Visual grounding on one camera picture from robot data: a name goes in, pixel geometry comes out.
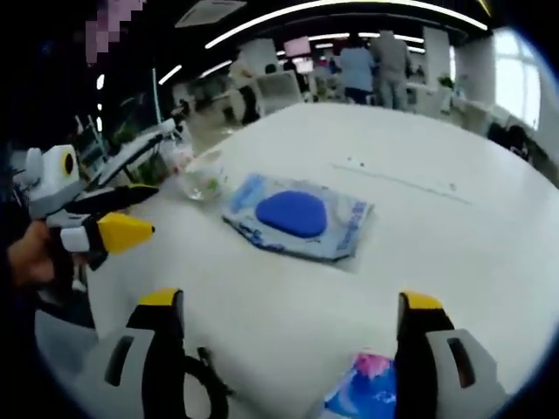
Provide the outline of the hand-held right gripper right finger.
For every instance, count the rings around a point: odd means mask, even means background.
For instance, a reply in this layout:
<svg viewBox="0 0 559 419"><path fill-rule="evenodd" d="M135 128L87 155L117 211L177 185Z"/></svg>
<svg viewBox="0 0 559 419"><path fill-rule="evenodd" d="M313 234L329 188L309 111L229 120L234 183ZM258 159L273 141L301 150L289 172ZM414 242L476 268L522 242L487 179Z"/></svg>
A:
<svg viewBox="0 0 559 419"><path fill-rule="evenodd" d="M492 418L509 395L493 356L437 299L398 296L396 418Z"/></svg>

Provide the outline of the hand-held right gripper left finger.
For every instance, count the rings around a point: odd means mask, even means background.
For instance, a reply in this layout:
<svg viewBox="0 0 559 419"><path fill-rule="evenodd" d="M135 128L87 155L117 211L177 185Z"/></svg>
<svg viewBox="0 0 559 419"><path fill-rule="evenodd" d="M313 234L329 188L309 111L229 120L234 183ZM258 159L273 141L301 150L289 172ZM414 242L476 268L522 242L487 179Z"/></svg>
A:
<svg viewBox="0 0 559 419"><path fill-rule="evenodd" d="M183 292L164 288L141 299L125 326L93 346L82 373L88 418L184 418Z"/></svg>

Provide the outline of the person's left hand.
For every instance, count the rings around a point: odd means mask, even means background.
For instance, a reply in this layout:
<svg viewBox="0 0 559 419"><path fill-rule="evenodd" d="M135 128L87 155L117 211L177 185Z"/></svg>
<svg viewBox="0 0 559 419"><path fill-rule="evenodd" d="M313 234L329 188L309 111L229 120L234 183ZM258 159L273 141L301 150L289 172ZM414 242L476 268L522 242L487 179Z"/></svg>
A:
<svg viewBox="0 0 559 419"><path fill-rule="evenodd" d="M24 235L8 247L7 256L15 287L44 285L54 280L49 244L50 235L46 223L33 221Z"/></svg>

